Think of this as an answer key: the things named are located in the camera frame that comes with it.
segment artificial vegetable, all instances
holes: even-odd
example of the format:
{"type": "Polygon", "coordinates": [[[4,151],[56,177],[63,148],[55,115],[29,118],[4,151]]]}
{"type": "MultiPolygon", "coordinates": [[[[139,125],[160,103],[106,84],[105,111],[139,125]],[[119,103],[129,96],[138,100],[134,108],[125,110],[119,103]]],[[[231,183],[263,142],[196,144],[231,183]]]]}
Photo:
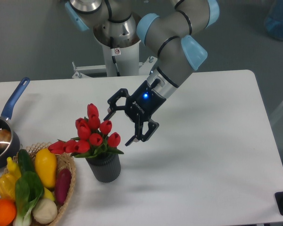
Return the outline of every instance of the artificial vegetable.
{"type": "Polygon", "coordinates": [[[44,187],[38,175],[31,171],[22,173],[16,182],[17,216],[13,226],[29,226],[31,224],[31,211],[43,195],[44,187]]]}
{"type": "Polygon", "coordinates": [[[35,170],[45,188],[52,189],[56,184],[57,158],[48,148],[41,149],[34,160],[35,170]]]}
{"type": "Polygon", "coordinates": [[[15,201],[15,187],[17,179],[11,174],[6,173],[0,177],[0,196],[3,199],[15,201]]]}
{"type": "Polygon", "coordinates": [[[45,188],[45,187],[44,187],[43,199],[50,199],[50,200],[52,200],[52,201],[55,201],[55,197],[53,196],[53,194],[51,193],[51,191],[48,190],[48,189],[45,188]]]}
{"type": "Polygon", "coordinates": [[[58,214],[58,209],[54,201],[41,199],[33,209],[33,218],[40,224],[52,222],[58,214]]]}
{"type": "Polygon", "coordinates": [[[19,179],[21,177],[21,172],[18,164],[12,160],[11,157],[8,157],[7,159],[7,168],[10,174],[12,174],[16,179],[19,179]]]}
{"type": "Polygon", "coordinates": [[[32,159],[25,149],[21,149],[18,152],[18,165],[21,175],[23,175],[26,171],[35,172],[32,159]]]}
{"type": "Polygon", "coordinates": [[[0,199],[0,226],[9,225],[16,216],[16,206],[13,201],[0,199]]]}
{"type": "Polygon", "coordinates": [[[68,194],[71,182],[71,172],[69,169],[62,169],[57,177],[55,186],[55,197],[59,204],[63,205],[68,194]]]}

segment saucepan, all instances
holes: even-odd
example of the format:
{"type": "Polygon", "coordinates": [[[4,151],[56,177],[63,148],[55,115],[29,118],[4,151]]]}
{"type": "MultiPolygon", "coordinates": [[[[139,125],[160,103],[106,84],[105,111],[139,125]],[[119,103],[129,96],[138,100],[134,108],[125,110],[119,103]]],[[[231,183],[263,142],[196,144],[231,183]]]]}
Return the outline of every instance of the saucepan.
{"type": "Polygon", "coordinates": [[[5,104],[0,116],[0,168],[6,166],[8,157],[13,157],[20,149],[18,135],[12,129],[9,120],[13,114],[14,106],[29,84],[30,79],[23,78],[13,94],[5,104]]]}

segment wicker basket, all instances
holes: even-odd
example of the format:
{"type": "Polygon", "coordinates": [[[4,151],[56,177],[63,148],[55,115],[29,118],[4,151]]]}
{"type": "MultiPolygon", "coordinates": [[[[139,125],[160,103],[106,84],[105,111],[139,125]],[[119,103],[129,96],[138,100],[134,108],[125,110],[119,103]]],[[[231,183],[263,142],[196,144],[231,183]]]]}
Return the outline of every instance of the wicker basket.
{"type": "MultiPolygon", "coordinates": [[[[43,148],[47,148],[50,144],[51,143],[37,143],[35,145],[29,146],[29,147],[26,148],[26,150],[28,151],[29,155],[31,156],[33,162],[34,162],[36,153],[43,148]]],[[[56,157],[57,157],[57,174],[62,169],[68,168],[71,172],[71,183],[70,183],[70,188],[69,188],[68,195],[67,195],[67,198],[65,200],[64,205],[61,206],[61,205],[59,205],[55,202],[56,205],[57,205],[57,208],[58,208],[58,215],[54,219],[54,221],[52,221],[49,224],[46,224],[48,226],[55,226],[58,223],[58,221],[61,219],[63,213],[65,212],[65,210],[67,208],[67,205],[70,201],[70,198],[72,196],[72,193],[73,193],[74,187],[75,187],[75,161],[74,161],[73,157],[70,157],[70,155],[66,154],[66,153],[64,153],[62,155],[57,154],[56,157]]],[[[13,161],[14,162],[18,161],[17,156],[13,157],[13,161]]],[[[4,169],[3,174],[6,174],[6,173],[8,173],[8,169],[4,169]]],[[[33,221],[30,224],[31,226],[44,226],[44,224],[40,224],[40,223],[36,222],[33,218],[32,218],[32,220],[33,221]]]]}

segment tulip bouquet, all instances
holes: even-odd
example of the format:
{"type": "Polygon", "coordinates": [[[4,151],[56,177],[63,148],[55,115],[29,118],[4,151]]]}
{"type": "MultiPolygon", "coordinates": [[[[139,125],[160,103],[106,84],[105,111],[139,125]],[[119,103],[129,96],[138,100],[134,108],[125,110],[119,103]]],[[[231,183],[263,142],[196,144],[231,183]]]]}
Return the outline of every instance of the tulip bouquet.
{"type": "Polygon", "coordinates": [[[87,106],[88,118],[79,118],[75,121],[78,137],[68,141],[58,140],[48,149],[54,154],[70,153],[75,158],[105,157],[108,154],[124,154],[117,149],[121,141],[118,133],[112,133],[112,122],[100,122],[99,111],[94,104],[87,106]]]}

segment cucumber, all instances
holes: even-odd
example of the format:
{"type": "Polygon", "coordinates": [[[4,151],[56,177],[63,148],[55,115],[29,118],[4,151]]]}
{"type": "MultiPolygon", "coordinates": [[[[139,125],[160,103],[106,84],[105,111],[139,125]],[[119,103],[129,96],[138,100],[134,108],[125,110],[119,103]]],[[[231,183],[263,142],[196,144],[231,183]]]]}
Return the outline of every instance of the cucumber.
{"type": "Polygon", "coordinates": [[[21,175],[24,174],[24,172],[31,171],[36,172],[33,166],[32,159],[30,158],[28,152],[25,149],[21,149],[18,152],[18,166],[21,171],[21,175]]]}

